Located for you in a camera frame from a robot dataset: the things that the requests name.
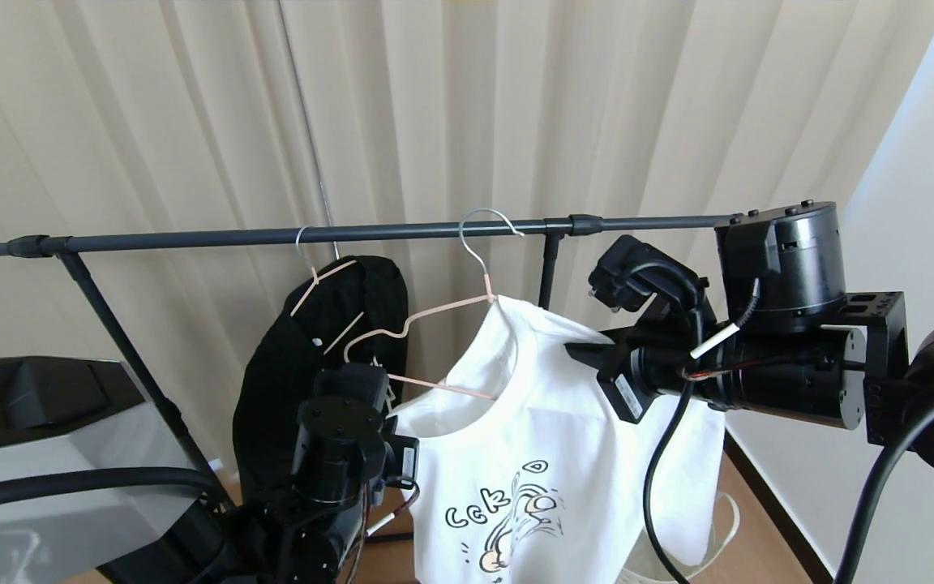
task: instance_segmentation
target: shirt neckline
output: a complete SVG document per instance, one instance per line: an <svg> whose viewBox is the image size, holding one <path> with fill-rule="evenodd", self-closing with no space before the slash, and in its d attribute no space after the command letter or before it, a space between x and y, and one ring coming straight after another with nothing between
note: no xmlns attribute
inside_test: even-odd
<svg viewBox="0 0 934 584"><path fill-rule="evenodd" d="M497 296L496 302L493 303L492 307L489 309L489 314L486 314L486 320L488 320L492 317L493 311L500 311L501 317L503 317L503 319L501 319L503 322L501 323L507 326L509 337L511 337L509 341L514 343L516 348L515 361L514 365L512 365L511 374L508 375L507 383L496 392L497 398L492 406L489 410L486 410L485 413L479 415L477 420L470 422L467 426L459 430L453 430L453 432L441 436L419 437L422 446L452 446L452 444L467 443L467 441L485 440L498 425L511 422L508 418L511 418L520 410L521 404L525 402L525 399L530 395L531 391L533 391L535 359L537 359L538 356L538 340L535 337L534 330L530 328L529 323L524 321L518 303L523 303L523 300L508 298L507 296ZM463 355L456 361L456 365L470 361L482 363L482 367L485 367L483 364L486 363L488 359L492 358L494 351L490 345L490 340L482 336L483 330L485 330L485 325L482 325L482 329L478 330L478 335L474 337L474 340L471 341L467 350L465 350ZM452 367L451 372L456 370L456 365ZM444 389L431 389L431 391L441 392L444 391ZM409 402L407 406L411 407L412 404L412 402ZM430 408L436 406L434 402L420 403L418 405ZM399 410L396 408L396 411L393 411L392 414L399 415Z"/></svg>

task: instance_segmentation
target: curtain fold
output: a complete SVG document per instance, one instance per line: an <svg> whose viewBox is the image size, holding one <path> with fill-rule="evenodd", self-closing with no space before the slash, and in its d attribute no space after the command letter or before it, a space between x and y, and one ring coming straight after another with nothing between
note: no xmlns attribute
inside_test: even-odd
<svg viewBox="0 0 934 584"><path fill-rule="evenodd" d="M844 204L932 33L934 0L0 3L0 240L325 225L323 190L338 225ZM638 235L717 293L711 232ZM553 310L612 323L585 279L615 237L564 241ZM541 238L471 244L535 299ZM418 309L482 289L455 240L341 252L394 259ZM231 462L243 367L307 276L293 249L86 261ZM0 259L0 355L118 358L57 264ZM421 322L412 369L441 377L481 311Z"/></svg>

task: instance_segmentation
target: hanger hook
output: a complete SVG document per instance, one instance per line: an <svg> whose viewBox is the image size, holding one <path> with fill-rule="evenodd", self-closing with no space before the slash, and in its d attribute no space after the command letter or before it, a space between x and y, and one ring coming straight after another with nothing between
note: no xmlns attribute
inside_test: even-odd
<svg viewBox="0 0 934 584"><path fill-rule="evenodd" d="M317 276L315 274L315 264L312 263L312 260L308 258L308 255L305 255L304 251L301 251L301 234L305 233L305 230L314 225L305 225L303 228L298 230L298 235L293 237L293 250L298 253L298 256L301 256L301 259L308 264L308 269L312 270L312 280L316 280Z"/></svg>
<svg viewBox="0 0 934 584"><path fill-rule="evenodd" d="M511 232L513 232L514 235L524 237L525 234L521 233L518 228L514 226L514 223L511 223L511 221L507 219L507 215L502 214L500 211L497 211L492 207L478 207L478 209L471 209L470 211L467 211L467 214L464 215L464 218L460 219L460 243L463 243L464 249L466 249L468 254L474 256L474 259L478 260L479 264L482 264L482 272L485 273L485 276L489 276L489 266L486 266L485 260L483 260L476 251L471 249L470 245L467 245L467 238L464 237L464 223L467 222L468 217L474 215L475 213L481 213L482 211L499 215L499 218L503 219L503 222L507 223L508 228L511 228Z"/></svg>

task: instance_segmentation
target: black garment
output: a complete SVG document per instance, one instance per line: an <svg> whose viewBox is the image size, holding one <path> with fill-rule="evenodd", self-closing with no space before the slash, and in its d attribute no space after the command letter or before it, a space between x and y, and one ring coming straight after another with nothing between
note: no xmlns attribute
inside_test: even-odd
<svg viewBox="0 0 934 584"><path fill-rule="evenodd" d="M290 474L298 439L298 406L311 397L315 374L340 368L345 362L345 344L354 337L373 329L403 328L409 311L405 281L389 259L349 255L319 273L353 260L355 265L320 281L293 318L290 310L311 280L290 293L247 364L233 413L233 450L245 500L262 485ZM323 355L360 311L364 314L359 322L330 354ZM370 363L376 357L389 373L404 375L405 352L405 339L379 335L357 343L350 356L357 363ZM393 381L392 391L401 398L401 382Z"/></svg>

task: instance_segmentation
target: white laundry basket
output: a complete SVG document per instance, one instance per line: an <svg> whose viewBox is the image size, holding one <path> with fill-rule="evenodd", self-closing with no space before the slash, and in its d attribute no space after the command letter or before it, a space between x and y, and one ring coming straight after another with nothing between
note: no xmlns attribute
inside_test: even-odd
<svg viewBox="0 0 934 584"><path fill-rule="evenodd" d="M738 508L733 496L725 492L717 492L716 507L722 503L730 506L730 514L733 517L730 529L726 530L722 537L717 537L716 527L712 525L709 533L709 550L705 552L705 558L699 565L686 566L675 562L679 571L688 580L701 573L701 570L708 568L719 557L719 554L722 554L723 548L726 548L726 545L734 539L737 529L741 526L741 509ZM629 559L626 560L626 566L622 568L622 573L615 580L615 584L675 584L675 580L672 580L670 573L663 568L658 556L655 555L648 532L644 531L636 540L633 551L629 553Z"/></svg>

